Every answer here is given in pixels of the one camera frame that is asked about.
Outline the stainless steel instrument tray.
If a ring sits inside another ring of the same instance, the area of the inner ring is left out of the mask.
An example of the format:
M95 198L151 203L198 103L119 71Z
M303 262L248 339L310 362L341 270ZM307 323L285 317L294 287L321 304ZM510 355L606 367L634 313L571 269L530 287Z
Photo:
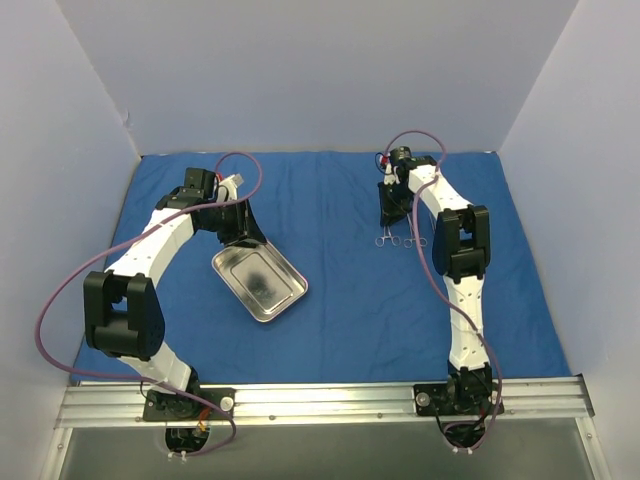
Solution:
M273 321L309 288L306 278L270 242L224 247L213 256L211 265L260 323Z

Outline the blue surgical drape cloth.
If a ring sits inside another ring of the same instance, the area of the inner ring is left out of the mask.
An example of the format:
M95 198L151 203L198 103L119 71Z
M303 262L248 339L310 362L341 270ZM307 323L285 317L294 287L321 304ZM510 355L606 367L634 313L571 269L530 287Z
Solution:
M260 323L211 265L214 234L185 244L157 290L165 339L206 383L364 383L442 380L449 312L443 284L421 255L377 246L381 234L370 153L257 153L251 159L183 153L144 157L132 179L117 242L139 234L156 203L187 168L244 177L265 236L309 288L273 321ZM484 333L508 378L570 372L499 157L458 153L443 171L466 199L487 207L491 263L483 288Z

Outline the steel surgical scissors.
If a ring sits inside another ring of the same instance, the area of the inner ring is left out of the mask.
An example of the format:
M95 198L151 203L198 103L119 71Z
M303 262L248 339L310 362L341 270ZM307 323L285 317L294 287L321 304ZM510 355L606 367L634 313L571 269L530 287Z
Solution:
M428 240L416 233L414 222L412 220L412 215L406 215L408 227L409 227L409 235L403 240L403 245L405 248L412 248L413 246L426 247L428 245Z

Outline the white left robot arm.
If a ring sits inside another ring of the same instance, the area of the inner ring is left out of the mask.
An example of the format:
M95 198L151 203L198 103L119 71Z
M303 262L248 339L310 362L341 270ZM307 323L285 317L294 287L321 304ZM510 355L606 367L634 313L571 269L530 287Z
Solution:
M202 405L194 368L165 341L156 287L179 250L199 231L214 232L225 247L264 245L248 198L218 202L213 187L176 188L155 206L127 251L83 282L88 346L128 365L167 392L165 405L179 419Z

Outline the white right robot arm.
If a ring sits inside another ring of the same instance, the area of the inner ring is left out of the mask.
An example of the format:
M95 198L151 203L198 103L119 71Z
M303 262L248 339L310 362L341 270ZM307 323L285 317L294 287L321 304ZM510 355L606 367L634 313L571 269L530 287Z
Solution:
M438 171L430 156L414 156L406 147L381 154L377 166L383 173L378 183L381 247L389 240L397 245L390 227L406 219L412 234L416 221L412 207L422 202L435 219L432 262L447 290L450 308L451 347L449 380L444 400L455 412L469 411L490 395L492 372L480 336L483 330L482 289L490 263L488 209L461 196Z

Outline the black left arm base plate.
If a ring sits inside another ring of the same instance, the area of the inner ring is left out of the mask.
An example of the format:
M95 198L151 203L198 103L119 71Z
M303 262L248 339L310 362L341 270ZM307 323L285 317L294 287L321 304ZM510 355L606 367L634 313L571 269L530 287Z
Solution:
M199 394L219 410L175 393L149 389L142 414L145 422L177 422L188 420L223 420L232 414L236 390L228 387L205 387Z

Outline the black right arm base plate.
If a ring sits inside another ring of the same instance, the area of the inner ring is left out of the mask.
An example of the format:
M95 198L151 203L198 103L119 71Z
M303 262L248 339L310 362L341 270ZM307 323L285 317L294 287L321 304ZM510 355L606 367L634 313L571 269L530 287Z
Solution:
M461 386L452 382L418 383L412 386L418 416L482 416L490 414L496 400L497 383Z

